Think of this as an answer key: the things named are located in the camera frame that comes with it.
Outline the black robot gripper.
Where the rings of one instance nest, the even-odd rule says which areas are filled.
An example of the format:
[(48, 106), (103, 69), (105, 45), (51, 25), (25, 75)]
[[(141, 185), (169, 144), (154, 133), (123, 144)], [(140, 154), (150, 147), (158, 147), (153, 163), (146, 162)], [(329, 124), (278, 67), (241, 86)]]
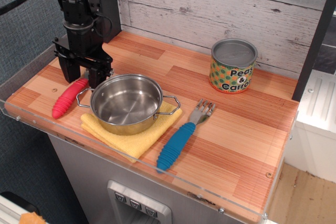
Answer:
[(112, 58), (102, 49), (103, 39), (111, 29), (106, 30), (103, 23), (75, 25), (65, 23), (67, 36), (54, 38), (55, 55), (65, 80), (71, 83), (80, 77), (80, 67), (88, 69), (89, 86), (96, 88), (112, 75)]

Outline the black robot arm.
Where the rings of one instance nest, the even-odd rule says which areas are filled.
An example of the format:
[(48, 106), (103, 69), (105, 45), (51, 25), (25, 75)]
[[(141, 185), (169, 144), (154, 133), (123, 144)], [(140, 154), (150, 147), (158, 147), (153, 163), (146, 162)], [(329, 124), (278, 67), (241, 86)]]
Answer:
[(102, 49), (112, 32), (105, 28), (110, 18), (101, 12), (101, 0), (57, 0), (64, 14), (66, 38), (55, 38), (55, 55), (63, 75), (71, 83), (80, 77), (80, 67), (88, 72), (89, 85), (96, 88), (112, 75), (112, 58)]

